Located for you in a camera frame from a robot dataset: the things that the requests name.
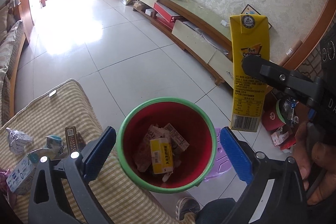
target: sneaker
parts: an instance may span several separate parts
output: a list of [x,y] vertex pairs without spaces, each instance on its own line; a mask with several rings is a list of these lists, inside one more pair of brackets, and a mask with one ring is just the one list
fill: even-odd
[[201,210],[201,207],[196,199],[191,197],[181,198],[176,205],[176,219],[183,220],[186,213],[197,214]]

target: person's leg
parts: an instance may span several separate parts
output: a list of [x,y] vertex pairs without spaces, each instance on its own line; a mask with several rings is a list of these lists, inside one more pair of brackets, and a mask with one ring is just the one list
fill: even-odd
[[197,213],[196,224],[221,224],[235,204],[233,198],[221,198],[209,202]]
[[176,219],[183,220],[186,213],[192,212],[196,215],[196,224],[221,224],[235,204],[233,198],[221,198],[209,202],[201,210],[196,199],[182,198],[176,205]]

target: purple plastic stool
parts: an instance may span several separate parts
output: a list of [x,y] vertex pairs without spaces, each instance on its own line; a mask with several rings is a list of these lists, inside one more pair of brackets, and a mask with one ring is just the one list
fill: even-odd
[[208,181],[211,178],[214,178],[216,176],[219,176],[223,174],[224,172],[228,171],[232,164],[226,155],[221,143],[219,142],[219,132],[220,128],[215,128],[216,135],[217,135],[217,153],[215,156],[215,161],[213,164],[213,168],[210,170],[210,172],[205,176],[204,180]]

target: yellow box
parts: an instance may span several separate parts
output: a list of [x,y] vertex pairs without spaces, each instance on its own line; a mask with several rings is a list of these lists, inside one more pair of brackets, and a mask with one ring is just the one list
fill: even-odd
[[154,174],[173,171],[173,154],[166,138],[151,140],[151,153]]
[[231,128],[256,132],[266,84],[246,75],[242,61],[250,54],[269,60],[268,19],[261,15],[231,16],[230,28],[235,78]]

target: screw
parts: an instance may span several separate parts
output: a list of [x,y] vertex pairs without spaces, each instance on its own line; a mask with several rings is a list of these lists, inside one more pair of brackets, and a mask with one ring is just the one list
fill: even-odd
[[78,151],[72,152],[72,153],[70,154],[70,157],[71,157],[72,159],[76,159],[76,158],[78,158],[78,157],[79,157],[79,152],[78,152]]
[[47,156],[43,156],[40,158],[40,162],[46,162],[48,160]]
[[290,162],[291,164],[294,164],[295,159],[293,157],[288,157],[288,162]]
[[265,154],[263,152],[257,152],[256,156],[258,159],[261,159],[261,160],[265,158]]
[[285,80],[286,80],[286,76],[285,76],[285,75],[280,75],[280,76],[279,76],[279,79],[280,79],[280,81],[282,81],[282,82],[283,82],[283,81],[285,81]]

